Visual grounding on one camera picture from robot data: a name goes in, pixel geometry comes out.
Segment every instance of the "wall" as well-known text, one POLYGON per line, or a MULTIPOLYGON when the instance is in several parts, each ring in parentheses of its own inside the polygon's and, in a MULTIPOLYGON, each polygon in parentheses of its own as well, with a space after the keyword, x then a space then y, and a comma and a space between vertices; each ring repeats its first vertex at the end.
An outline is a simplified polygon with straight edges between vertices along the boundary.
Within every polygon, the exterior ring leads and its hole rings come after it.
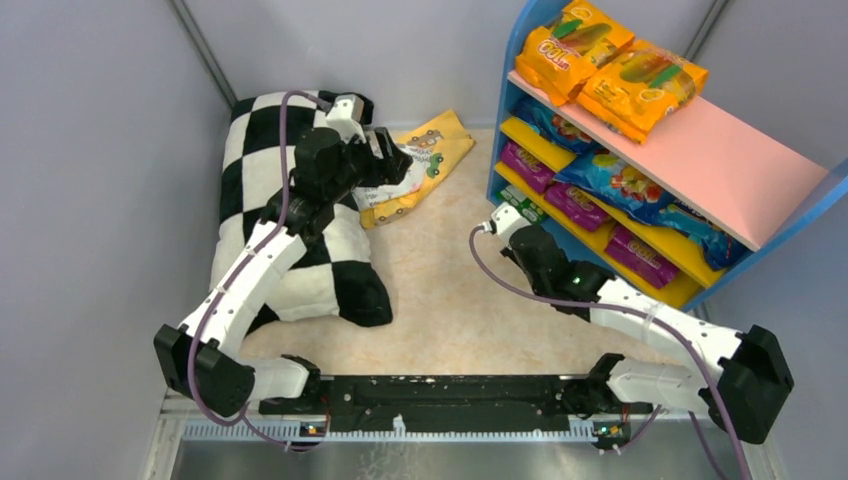
MULTIPOLYGON (((846 13, 843 0, 821 0, 815 8, 792 0, 737 0, 699 59, 712 71, 707 98, 833 167, 848 156, 846 13)), ((845 238, 843 197, 709 301, 714 321, 743 330, 756 323, 781 339, 796 388, 772 438, 791 478, 845 478, 845 238)))
MULTIPOLYGON (((378 122, 404 127, 447 108, 471 126, 494 123, 503 52, 525 0, 186 3, 239 98, 356 90, 377 102, 378 122)), ((595 3, 682 53, 711 0, 595 3)))
POLYGON ((227 108, 166 2, 0 2, 0 478, 138 478, 227 108))

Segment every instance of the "purple snack package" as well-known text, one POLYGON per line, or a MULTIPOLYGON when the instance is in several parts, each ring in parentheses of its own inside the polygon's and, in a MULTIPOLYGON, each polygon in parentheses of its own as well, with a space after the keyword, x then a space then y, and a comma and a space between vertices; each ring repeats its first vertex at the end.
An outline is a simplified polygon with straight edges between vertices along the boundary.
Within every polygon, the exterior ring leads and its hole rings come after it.
POLYGON ((515 173, 521 176, 536 193, 544 192, 545 187, 551 183, 556 174, 530 152, 512 141, 507 142, 501 152, 501 161, 515 170, 515 173))
POLYGON ((554 182, 545 192, 545 200, 589 232, 597 230, 609 218, 607 212, 570 183, 554 182))
POLYGON ((657 288, 668 285, 679 271, 621 225, 613 228, 612 238, 604 252, 657 288))

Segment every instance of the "blue shelf frame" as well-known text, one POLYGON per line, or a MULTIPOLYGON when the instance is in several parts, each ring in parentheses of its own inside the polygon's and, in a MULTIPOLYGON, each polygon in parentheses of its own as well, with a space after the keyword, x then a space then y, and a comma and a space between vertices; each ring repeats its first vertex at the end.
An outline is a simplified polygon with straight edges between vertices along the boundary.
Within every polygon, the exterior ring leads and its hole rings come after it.
MULTIPOLYGON (((507 80, 507 74, 515 68, 515 57, 521 53, 524 39, 539 25, 544 25, 555 19, 562 8, 568 4, 568 0, 530 0, 521 10, 507 42, 506 54, 504 56, 504 68, 501 73, 501 91, 498 101, 498 117, 495 128, 498 128, 509 116, 509 108, 525 93, 507 80)), ((489 167, 489 184, 487 197, 493 204, 500 202, 495 194, 507 185, 507 181, 495 171, 498 162, 498 153, 507 142, 507 137, 499 130, 495 135, 494 149, 492 150, 492 161, 489 167)), ((701 291, 686 305, 683 310, 697 307, 727 286, 745 271, 762 261, 767 255, 775 251, 792 237, 800 233, 813 223, 824 212, 831 208, 840 198, 848 193, 848 159, 831 170, 824 180, 807 196, 801 205, 789 216, 777 233, 761 249, 743 257, 732 269, 730 269, 712 287, 701 291)), ((549 218, 542 226, 550 232, 560 246, 574 260, 588 260, 598 265, 610 268, 598 255, 586 247, 583 242, 560 226, 555 220, 549 218)))

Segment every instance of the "pillow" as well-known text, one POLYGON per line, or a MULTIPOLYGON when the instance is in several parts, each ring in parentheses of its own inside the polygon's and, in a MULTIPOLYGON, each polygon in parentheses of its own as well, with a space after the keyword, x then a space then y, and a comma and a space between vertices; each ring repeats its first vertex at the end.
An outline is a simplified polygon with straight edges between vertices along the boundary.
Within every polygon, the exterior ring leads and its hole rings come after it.
MULTIPOLYGON (((333 101, 332 92, 309 92, 333 101)), ((233 107, 221 175, 219 240, 212 262, 211 287, 217 285, 244 248, 259 214, 282 188, 280 106, 283 92, 242 100, 233 107)), ((364 123, 370 122, 366 100, 364 123)), ((326 126, 313 102, 292 97, 286 112, 289 171, 294 143, 312 127, 326 126)), ((265 301, 248 333, 274 320, 294 321, 338 315, 363 327, 392 321, 386 287, 371 267, 371 248, 351 196, 334 207, 335 218, 306 255, 283 277, 265 301)))

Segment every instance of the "cushion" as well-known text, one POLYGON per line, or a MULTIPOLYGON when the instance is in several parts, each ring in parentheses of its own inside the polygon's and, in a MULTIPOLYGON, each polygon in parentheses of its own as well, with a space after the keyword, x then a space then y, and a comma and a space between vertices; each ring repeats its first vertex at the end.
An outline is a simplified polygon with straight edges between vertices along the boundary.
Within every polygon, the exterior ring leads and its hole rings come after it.
MULTIPOLYGON (((339 94, 309 92, 333 101, 339 94)), ((211 286, 221 280, 244 248, 260 212, 282 188, 280 106, 283 92, 242 100, 233 107, 221 175, 219 241, 211 286)), ((287 161, 295 166, 294 143, 312 127, 326 126, 313 102, 292 97, 286 112, 287 161)), ((371 248, 351 196, 334 207, 335 218, 306 255, 273 289, 248 333, 274 320, 338 315, 363 327, 392 321, 386 287, 371 267, 371 248)))

